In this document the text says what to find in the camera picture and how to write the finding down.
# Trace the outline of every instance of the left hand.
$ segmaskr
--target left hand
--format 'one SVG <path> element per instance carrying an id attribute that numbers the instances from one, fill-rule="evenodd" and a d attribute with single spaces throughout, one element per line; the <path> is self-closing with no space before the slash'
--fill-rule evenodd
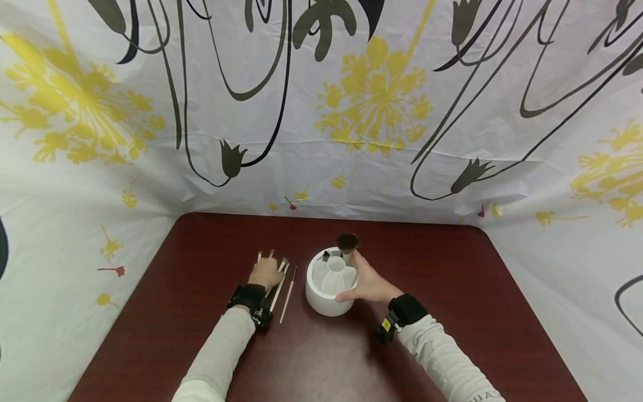
<path id="1" fill-rule="evenodd" d="M 284 277 L 283 272 L 277 272 L 277 260 L 274 258 L 262 258 L 252 268 L 248 284 L 258 284 L 269 291 L 273 286 L 279 284 Z"/>

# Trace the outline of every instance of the yellow label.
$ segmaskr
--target yellow label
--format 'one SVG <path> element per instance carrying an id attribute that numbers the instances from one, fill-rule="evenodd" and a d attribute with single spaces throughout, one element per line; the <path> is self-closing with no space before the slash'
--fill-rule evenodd
<path id="1" fill-rule="evenodd" d="M 384 327 L 384 329 L 386 329 L 387 332 L 391 329 L 391 323 L 388 322 L 387 319 L 384 319 L 384 321 L 382 321 L 382 326 Z"/>

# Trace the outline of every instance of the wooden tabletop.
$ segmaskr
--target wooden tabletop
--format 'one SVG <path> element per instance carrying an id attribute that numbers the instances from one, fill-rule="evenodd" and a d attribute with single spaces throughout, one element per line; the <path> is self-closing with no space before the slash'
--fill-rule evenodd
<path id="1" fill-rule="evenodd" d="M 188 214 L 179 219 L 70 402 L 166 402 L 257 252 L 299 266 L 283 324 L 257 333 L 228 402 L 444 401 L 399 344 L 377 343 L 385 306 L 315 313 L 305 267 L 356 233 L 375 269 L 416 296 L 507 401 L 586 401 L 487 236 L 466 226 Z"/>

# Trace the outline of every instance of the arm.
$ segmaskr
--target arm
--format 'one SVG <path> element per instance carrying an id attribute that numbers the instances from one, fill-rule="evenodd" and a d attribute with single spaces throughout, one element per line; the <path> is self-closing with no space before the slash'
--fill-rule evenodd
<path id="1" fill-rule="evenodd" d="M 388 304 L 404 294 L 382 278 L 358 251 L 353 256 L 359 282 L 354 289 L 340 293 L 338 302 L 362 298 Z M 399 338 L 449 402 L 505 402 L 431 315 L 404 327 Z"/>
<path id="2" fill-rule="evenodd" d="M 277 272 L 275 259 L 262 259 L 255 264 L 248 283 L 271 289 L 283 276 Z M 254 333 L 248 307 L 230 308 L 201 347 L 172 402 L 224 402 L 232 373 Z"/>
<path id="3" fill-rule="evenodd" d="M 505 402 L 431 315 L 402 328 L 399 339 L 449 402 Z"/>

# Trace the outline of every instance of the white brush holder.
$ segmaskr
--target white brush holder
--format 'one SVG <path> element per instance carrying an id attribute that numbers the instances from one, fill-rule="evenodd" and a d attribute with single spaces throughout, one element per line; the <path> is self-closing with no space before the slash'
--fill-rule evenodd
<path id="1" fill-rule="evenodd" d="M 331 255 L 327 262 L 323 261 L 325 251 Z M 353 300 L 336 302 L 335 296 L 358 284 L 357 270 L 350 266 L 352 257 L 343 259 L 340 254 L 337 247 L 322 250 L 306 271 L 306 299 L 315 311 L 328 317 L 337 317 L 351 308 Z"/>

